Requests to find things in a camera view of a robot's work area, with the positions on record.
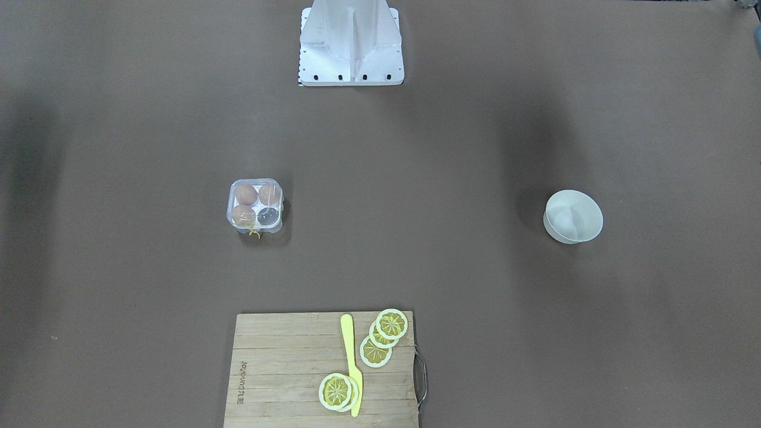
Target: tabletop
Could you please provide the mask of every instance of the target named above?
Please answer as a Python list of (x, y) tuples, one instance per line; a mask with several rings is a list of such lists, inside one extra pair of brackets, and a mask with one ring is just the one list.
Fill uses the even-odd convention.
[(752, 10), (390, 0), (403, 85), (303, 88), (309, 6), (0, 5), (0, 425), (221, 426), (237, 314), (383, 308), (426, 428), (759, 423)]

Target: clear plastic egg container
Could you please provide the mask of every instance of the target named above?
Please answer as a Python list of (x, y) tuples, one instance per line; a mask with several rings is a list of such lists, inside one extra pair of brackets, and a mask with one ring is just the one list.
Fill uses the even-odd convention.
[(230, 186), (228, 221), (240, 233), (275, 233), (283, 226), (283, 190), (272, 178), (244, 178)]

